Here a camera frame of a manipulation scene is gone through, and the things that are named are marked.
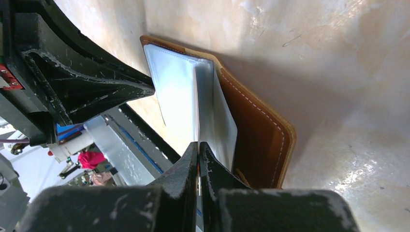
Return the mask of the brown leather card holder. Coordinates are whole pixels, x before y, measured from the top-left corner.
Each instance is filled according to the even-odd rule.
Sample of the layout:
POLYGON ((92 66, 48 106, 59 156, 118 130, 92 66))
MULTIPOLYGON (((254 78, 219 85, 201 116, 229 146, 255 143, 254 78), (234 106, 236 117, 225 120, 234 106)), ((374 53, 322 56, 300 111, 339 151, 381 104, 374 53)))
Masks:
POLYGON ((216 159, 256 189, 280 189, 296 132, 280 113, 242 84, 211 53, 140 37, 164 124, 195 142, 192 79, 197 68, 200 136, 216 159))

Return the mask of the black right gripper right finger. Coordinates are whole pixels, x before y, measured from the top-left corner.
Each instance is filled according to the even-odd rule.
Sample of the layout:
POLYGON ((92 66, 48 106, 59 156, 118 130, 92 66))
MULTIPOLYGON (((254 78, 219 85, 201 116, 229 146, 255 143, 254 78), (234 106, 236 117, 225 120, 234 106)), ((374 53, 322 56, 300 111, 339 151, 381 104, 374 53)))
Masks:
POLYGON ((330 190, 252 189, 199 145, 206 232, 356 232, 346 201, 330 190))

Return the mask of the gold VIP card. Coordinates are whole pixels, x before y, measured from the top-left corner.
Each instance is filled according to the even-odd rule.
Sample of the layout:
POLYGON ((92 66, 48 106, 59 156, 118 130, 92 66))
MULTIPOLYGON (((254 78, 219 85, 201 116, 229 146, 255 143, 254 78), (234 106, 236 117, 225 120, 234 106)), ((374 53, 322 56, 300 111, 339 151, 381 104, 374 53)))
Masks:
POLYGON ((197 68, 193 69, 193 79, 192 79, 192 102, 193 102, 193 134, 194 140, 198 142, 200 136, 200 121, 199 121, 199 101, 198 101, 198 85, 197 85, 197 68))

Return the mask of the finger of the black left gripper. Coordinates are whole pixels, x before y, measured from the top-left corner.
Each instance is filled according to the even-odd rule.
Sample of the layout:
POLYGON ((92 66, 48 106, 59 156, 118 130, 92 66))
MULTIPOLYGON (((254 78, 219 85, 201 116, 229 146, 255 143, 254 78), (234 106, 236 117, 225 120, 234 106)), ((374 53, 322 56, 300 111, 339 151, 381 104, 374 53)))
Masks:
POLYGON ((32 10, 41 15, 53 32, 70 48, 102 69, 98 72, 98 77, 152 86, 150 77, 126 65, 85 36, 52 0, 33 0, 32 10))
POLYGON ((47 93, 57 122, 79 124, 131 100, 154 94, 150 77, 127 65, 94 61, 70 48, 20 52, 47 93))

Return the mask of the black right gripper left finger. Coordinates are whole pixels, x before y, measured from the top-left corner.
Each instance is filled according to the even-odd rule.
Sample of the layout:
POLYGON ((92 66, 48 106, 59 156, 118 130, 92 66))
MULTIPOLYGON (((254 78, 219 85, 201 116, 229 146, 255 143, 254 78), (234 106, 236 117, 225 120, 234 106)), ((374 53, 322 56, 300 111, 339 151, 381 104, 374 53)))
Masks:
POLYGON ((193 232, 197 218, 198 144, 145 186, 43 190, 21 232, 193 232))

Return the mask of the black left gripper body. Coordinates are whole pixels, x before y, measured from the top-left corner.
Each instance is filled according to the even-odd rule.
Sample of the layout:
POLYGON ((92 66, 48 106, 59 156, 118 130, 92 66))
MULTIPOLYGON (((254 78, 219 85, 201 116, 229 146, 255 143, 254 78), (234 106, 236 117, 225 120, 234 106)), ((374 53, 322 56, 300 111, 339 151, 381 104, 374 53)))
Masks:
POLYGON ((0 2, 0 116, 26 136, 23 143, 47 146, 57 143, 57 126, 45 91, 16 47, 21 5, 20 0, 0 2))

